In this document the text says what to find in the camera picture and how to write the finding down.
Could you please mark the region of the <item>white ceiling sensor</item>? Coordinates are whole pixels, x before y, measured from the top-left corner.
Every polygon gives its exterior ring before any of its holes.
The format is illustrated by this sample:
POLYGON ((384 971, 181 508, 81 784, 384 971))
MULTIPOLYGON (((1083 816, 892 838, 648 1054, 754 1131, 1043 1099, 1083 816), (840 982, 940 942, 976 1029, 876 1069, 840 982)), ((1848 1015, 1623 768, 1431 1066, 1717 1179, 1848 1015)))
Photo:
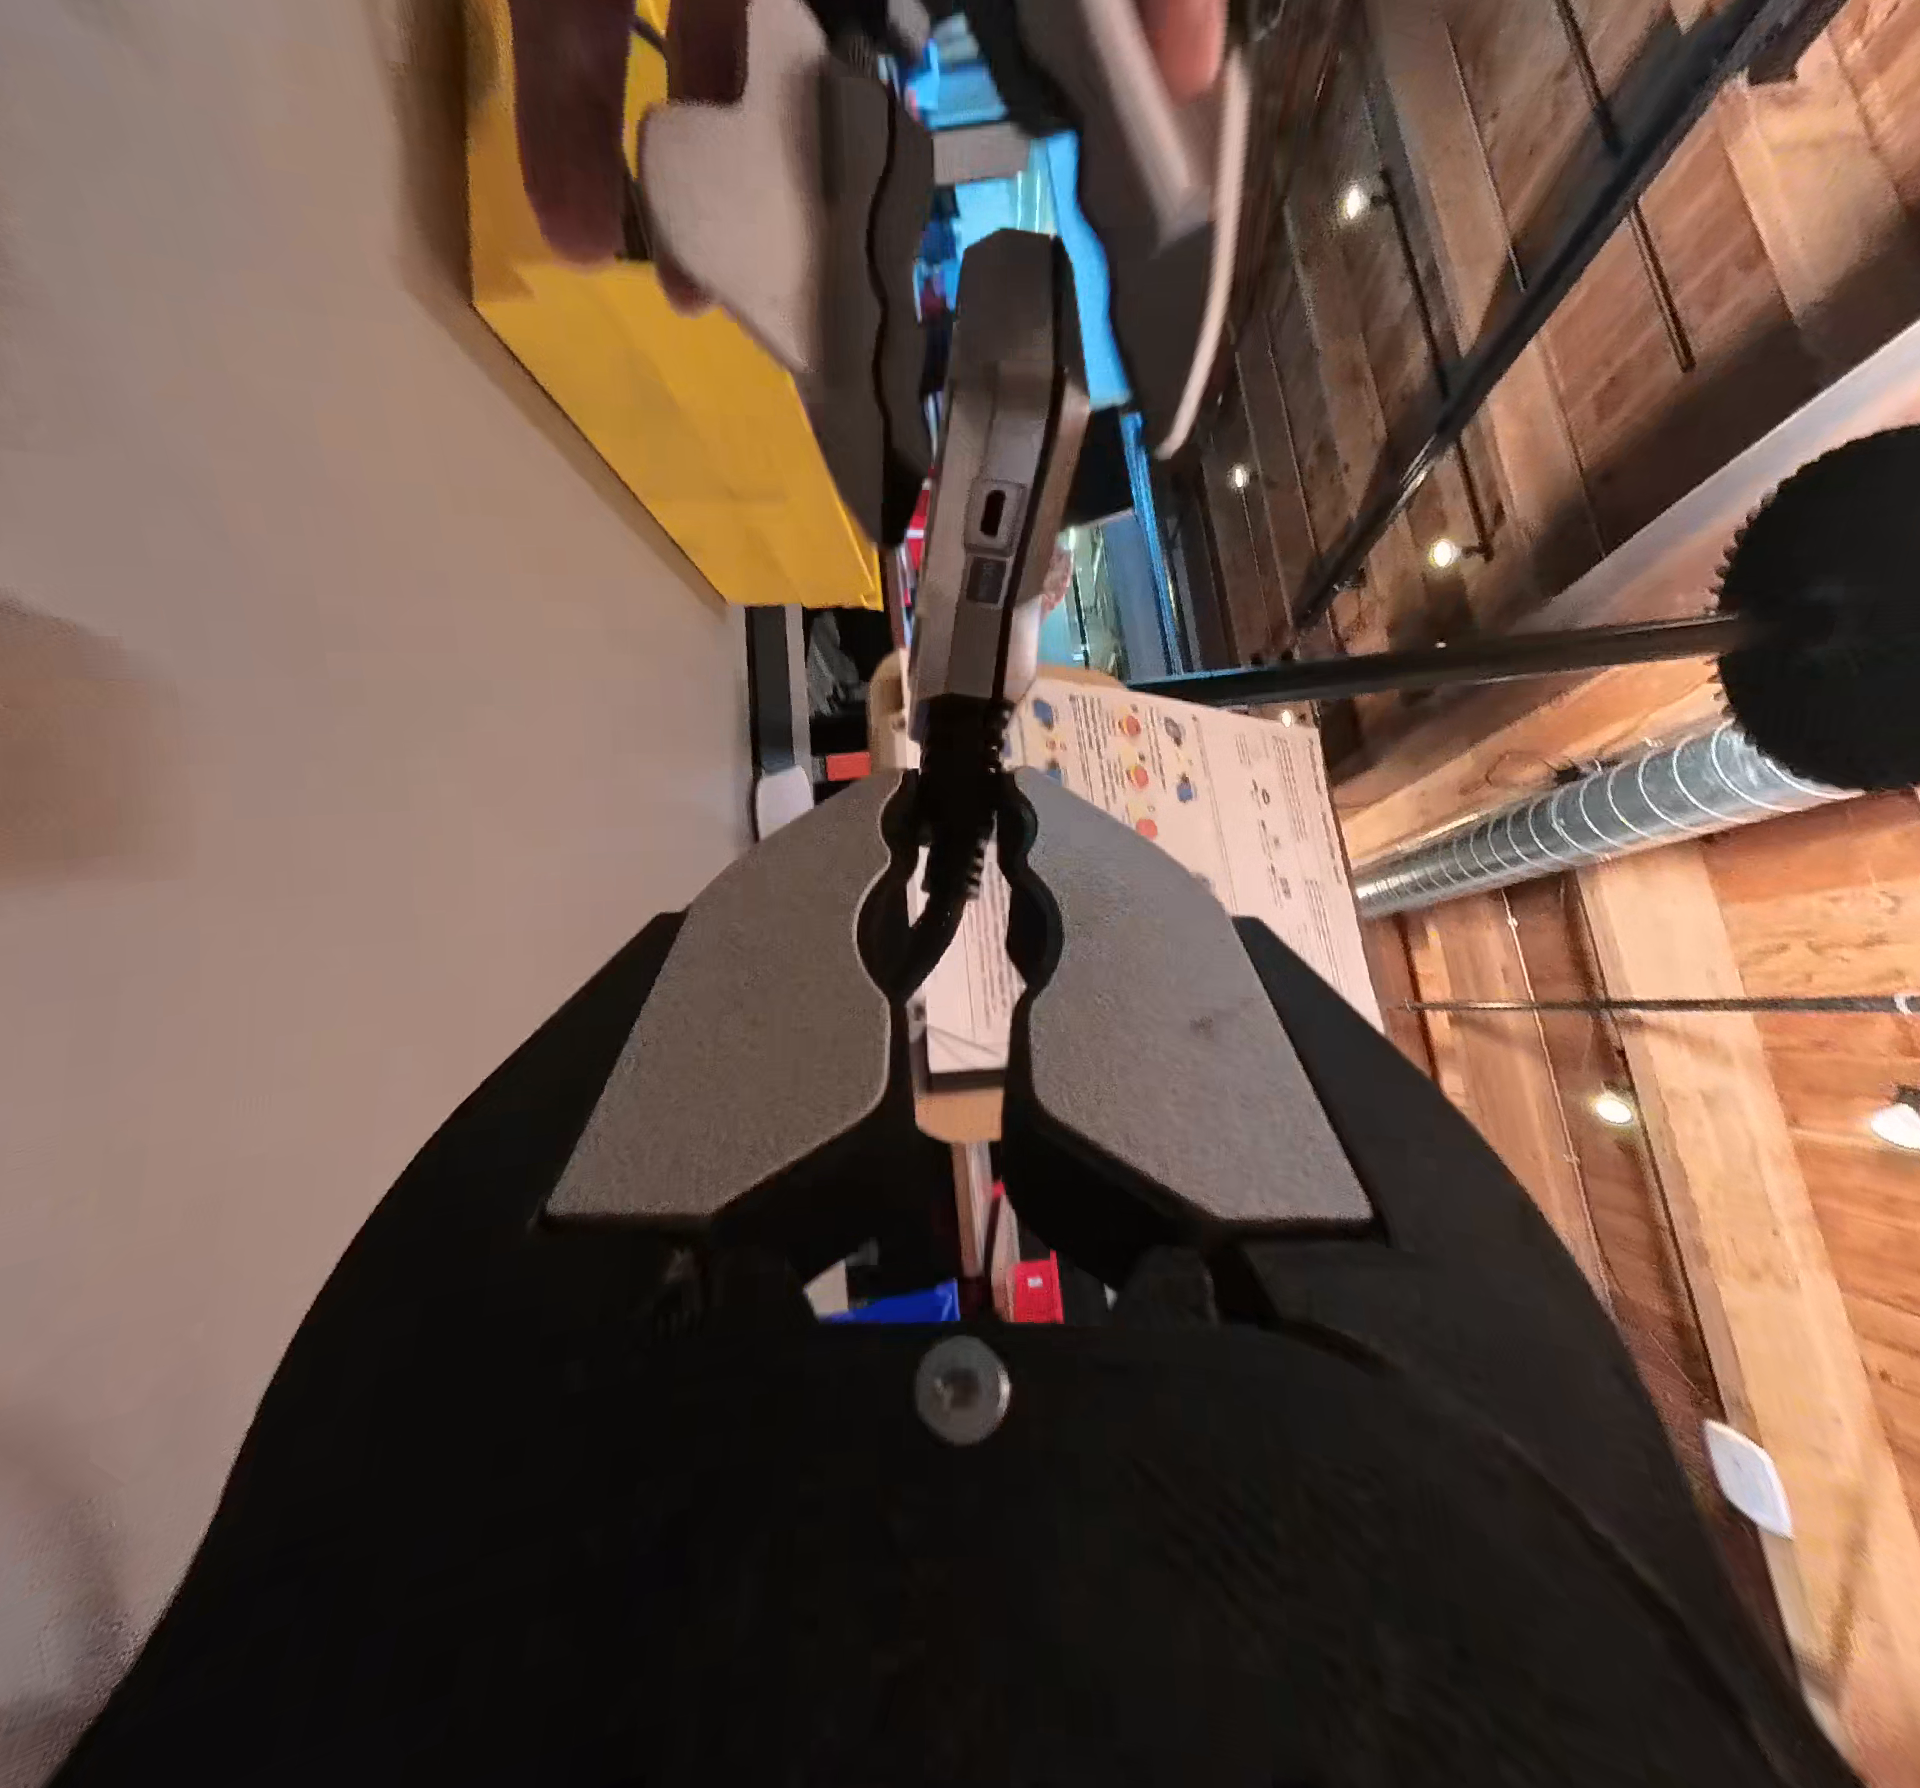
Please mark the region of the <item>white ceiling sensor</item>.
POLYGON ((1719 1418, 1698 1426, 1698 1443, 1726 1505, 1740 1511, 1756 1532, 1791 1542, 1794 1524, 1787 1482, 1762 1443, 1719 1418))

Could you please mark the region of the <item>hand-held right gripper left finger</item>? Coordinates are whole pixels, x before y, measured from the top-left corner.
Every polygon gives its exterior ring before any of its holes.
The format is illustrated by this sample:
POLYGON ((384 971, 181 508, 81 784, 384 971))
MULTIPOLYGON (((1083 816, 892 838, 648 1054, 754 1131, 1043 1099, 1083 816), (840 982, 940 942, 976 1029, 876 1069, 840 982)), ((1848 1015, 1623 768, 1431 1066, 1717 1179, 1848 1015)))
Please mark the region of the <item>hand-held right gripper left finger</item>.
POLYGON ((905 1015, 862 948, 901 794, 901 771, 837 791, 689 902, 545 1202, 551 1224, 757 1247, 793 1273, 876 1246, 918 1273, 905 1015))

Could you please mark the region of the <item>black flat panel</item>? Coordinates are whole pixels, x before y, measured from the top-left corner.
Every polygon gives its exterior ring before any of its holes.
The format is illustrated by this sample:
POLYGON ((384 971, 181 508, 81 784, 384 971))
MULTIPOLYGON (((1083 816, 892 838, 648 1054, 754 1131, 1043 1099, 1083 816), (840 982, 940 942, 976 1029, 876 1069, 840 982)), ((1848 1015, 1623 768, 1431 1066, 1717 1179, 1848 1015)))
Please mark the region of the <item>black flat panel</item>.
POLYGON ((808 775, 811 713, 801 604, 751 604, 743 611, 748 654, 748 746, 757 778, 808 775))

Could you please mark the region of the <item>silver ventilation duct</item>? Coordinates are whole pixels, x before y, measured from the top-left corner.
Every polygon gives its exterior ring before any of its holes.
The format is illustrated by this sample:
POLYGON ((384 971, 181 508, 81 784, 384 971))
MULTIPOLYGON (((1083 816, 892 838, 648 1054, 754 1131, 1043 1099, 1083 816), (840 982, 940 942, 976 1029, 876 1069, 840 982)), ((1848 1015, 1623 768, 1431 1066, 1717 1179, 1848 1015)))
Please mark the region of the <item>silver ventilation duct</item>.
POLYGON ((1366 863, 1350 893, 1372 922, 1853 799, 1862 791, 1791 771, 1721 719, 1366 863))

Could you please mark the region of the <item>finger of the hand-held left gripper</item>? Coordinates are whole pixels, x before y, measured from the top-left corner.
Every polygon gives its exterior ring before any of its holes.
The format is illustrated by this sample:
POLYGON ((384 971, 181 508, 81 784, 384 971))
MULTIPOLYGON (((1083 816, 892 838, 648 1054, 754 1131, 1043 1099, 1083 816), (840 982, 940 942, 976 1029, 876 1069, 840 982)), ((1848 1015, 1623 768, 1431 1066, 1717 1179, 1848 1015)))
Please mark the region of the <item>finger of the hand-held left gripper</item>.
POLYGON ((898 99, 808 0, 748 0, 732 102, 637 130, 637 208, 674 266, 792 376, 837 498, 898 540, 898 99))
POLYGON ((933 138, 912 117, 891 117, 882 179, 882 421, 891 475, 921 485, 931 437, 921 402, 925 326, 918 250, 933 201, 933 138))

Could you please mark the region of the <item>printed instruction sheet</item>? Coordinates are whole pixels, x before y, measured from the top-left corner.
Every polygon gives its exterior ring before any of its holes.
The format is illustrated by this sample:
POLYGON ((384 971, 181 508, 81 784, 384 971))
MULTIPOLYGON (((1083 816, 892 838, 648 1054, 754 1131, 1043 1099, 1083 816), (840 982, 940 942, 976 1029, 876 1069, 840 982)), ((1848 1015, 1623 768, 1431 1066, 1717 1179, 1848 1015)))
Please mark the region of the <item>printed instruction sheet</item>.
MULTIPOLYGON (((1014 707, 1004 757, 1008 768, 1041 775, 1157 845, 1224 910, 1268 926, 1384 1029, 1311 722, 1051 672, 1014 707)), ((1008 887, 989 854, 959 935, 918 990, 918 1043, 933 1090, 986 1086, 1007 1069, 1021 999, 1007 931, 1008 887)))

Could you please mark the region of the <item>grey desk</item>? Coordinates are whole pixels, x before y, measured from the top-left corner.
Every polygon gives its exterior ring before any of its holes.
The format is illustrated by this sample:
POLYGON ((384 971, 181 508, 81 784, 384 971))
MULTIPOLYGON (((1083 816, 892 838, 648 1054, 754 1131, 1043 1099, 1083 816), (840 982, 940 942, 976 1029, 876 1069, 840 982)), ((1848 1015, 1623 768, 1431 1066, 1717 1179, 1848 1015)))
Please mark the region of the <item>grey desk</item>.
POLYGON ((441 1121, 744 834, 740 619, 466 307, 466 0, 2 0, 2 1781, 441 1121))

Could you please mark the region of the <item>grey black hub device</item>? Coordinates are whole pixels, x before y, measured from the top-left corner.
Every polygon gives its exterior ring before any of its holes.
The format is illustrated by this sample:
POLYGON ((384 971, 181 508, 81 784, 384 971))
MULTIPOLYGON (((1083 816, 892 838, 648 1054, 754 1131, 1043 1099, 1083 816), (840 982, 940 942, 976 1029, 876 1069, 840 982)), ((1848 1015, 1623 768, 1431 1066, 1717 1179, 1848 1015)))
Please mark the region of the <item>grey black hub device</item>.
POLYGON ((1017 703, 1091 400, 1066 247, 999 228, 962 254, 946 417, 911 623, 906 732, 940 703, 1017 703))

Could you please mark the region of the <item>black fuzzy ball on rod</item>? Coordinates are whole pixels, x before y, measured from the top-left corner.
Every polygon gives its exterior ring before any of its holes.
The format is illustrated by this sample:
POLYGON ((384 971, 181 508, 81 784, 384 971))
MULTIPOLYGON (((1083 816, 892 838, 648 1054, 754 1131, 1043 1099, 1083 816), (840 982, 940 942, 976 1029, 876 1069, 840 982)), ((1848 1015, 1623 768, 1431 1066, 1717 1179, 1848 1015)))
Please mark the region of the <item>black fuzzy ball on rod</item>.
POLYGON ((1917 426, 1858 434, 1782 478, 1726 549, 1708 614, 1176 672, 1130 691, 1247 707, 1661 661, 1710 661, 1726 713, 1791 775, 1848 791, 1914 786, 1917 426))

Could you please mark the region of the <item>yellow plastic bin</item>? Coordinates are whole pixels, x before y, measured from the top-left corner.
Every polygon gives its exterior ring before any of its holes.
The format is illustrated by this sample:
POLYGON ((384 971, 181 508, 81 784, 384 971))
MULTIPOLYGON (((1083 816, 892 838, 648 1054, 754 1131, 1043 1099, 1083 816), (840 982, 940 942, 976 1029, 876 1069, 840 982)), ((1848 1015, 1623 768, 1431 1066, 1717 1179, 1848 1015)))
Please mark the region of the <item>yellow plastic bin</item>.
POLYGON ((730 317, 674 313, 648 265, 561 265, 515 153, 506 0, 463 0, 473 307, 632 503, 730 604, 882 609, 796 388, 730 317))

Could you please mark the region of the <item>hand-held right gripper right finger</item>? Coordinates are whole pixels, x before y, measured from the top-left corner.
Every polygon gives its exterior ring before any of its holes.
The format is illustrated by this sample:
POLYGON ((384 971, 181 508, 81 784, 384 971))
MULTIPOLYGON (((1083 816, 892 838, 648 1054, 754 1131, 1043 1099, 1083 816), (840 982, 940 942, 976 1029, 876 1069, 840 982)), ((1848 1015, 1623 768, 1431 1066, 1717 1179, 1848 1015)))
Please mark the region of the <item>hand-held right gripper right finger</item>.
POLYGON ((1154 842, 1011 775, 999 834, 1021 1002, 998 1167, 1102 1286, 1157 1251, 1372 1233, 1372 1198, 1236 919, 1154 842))

